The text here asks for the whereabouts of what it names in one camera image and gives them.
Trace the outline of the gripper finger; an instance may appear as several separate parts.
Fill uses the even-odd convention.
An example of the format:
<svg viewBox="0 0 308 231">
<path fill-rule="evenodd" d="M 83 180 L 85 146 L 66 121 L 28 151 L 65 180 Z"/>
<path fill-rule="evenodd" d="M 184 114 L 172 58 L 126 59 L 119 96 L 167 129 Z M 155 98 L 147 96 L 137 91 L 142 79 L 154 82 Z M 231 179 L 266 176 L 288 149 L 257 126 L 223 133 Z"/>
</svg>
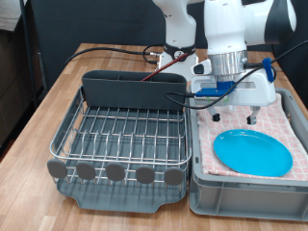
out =
<svg viewBox="0 0 308 231">
<path fill-rule="evenodd" d="M 257 106 L 252 106 L 250 108 L 251 115 L 246 119 L 248 125 L 254 125 L 257 122 L 257 115 L 260 112 L 261 108 Z"/>
<path fill-rule="evenodd" d="M 216 109 L 214 107 L 210 107 L 208 109 L 208 112 L 212 116 L 212 121 L 214 121 L 214 122 L 219 122 L 220 121 L 220 115 L 219 115 L 219 113 L 216 111 Z"/>
</svg>

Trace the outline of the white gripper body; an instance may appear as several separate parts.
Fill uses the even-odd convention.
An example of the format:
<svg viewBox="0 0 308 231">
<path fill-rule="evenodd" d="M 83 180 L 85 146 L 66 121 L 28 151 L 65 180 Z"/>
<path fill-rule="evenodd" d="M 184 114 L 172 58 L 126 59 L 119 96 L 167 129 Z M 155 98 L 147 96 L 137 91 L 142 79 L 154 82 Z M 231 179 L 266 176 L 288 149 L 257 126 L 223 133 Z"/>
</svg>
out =
<svg viewBox="0 0 308 231">
<path fill-rule="evenodd" d="M 196 105 L 267 107 L 275 100 L 271 59 L 258 64 L 211 61 L 191 68 L 192 94 Z"/>
</svg>

